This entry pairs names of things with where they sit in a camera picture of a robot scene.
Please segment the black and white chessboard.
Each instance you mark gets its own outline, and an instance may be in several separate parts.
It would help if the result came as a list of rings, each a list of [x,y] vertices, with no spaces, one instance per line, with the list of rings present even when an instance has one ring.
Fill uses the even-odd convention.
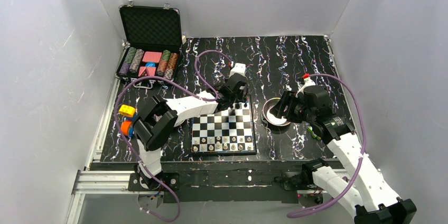
[[[191,119],[194,155],[255,155],[256,142],[250,95],[226,110]]]

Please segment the steel bowl with chess pieces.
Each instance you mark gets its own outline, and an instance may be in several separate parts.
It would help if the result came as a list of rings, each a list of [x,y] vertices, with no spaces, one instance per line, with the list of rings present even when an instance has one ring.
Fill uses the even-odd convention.
[[[271,98],[264,103],[262,108],[262,120],[267,124],[283,127],[289,125],[290,122],[288,122],[286,118],[277,118],[270,112],[279,101],[280,98],[276,97]]]

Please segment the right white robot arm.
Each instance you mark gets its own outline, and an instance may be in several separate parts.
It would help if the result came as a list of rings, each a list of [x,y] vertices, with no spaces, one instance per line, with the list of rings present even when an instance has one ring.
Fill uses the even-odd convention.
[[[325,189],[350,213],[354,223],[411,223],[416,205],[387,184],[360,144],[353,124],[332,109],[324,87],[285,91],[270,113],[291,123],[308,123],[337,156],[350,175],[349,181],[322,159],[303,164],[302,177]]]

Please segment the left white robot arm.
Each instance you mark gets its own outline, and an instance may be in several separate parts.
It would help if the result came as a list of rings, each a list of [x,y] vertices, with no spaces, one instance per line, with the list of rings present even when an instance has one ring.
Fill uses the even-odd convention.
[[[179,99],[164,99],[160,95],[151,97],[131,122],[139,147],[135,171],[141,185],[150,190],[158,186],[157,175],[162,171],[161,148],[175,127],[190,118],[229,109],[242,100],[246,85],[244,74],[232,73],[224,83],[195,96]]]

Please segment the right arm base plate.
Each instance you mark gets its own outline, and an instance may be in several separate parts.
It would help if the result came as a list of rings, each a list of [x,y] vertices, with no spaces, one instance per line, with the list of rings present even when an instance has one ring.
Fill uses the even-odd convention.
[[[329,166],[321,166],[318,169],[302,170],[301,172],[283,172],[273,180],[285,191],[311,190],[310,186],[320,188],[328,193],[340,192],[345,182]]]

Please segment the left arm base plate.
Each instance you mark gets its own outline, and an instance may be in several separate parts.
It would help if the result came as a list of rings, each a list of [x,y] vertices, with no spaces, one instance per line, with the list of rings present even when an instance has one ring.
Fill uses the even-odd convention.
[[[180,175],[178,173],[161,172],[156,177],[168,186],[171,190],[177,191],[180,184]],[[146,191],[168,191],[168,189],[153,178],[142,176],[139,172],[130,174],[128,182],[128,191],[132,192],[146,192]]]

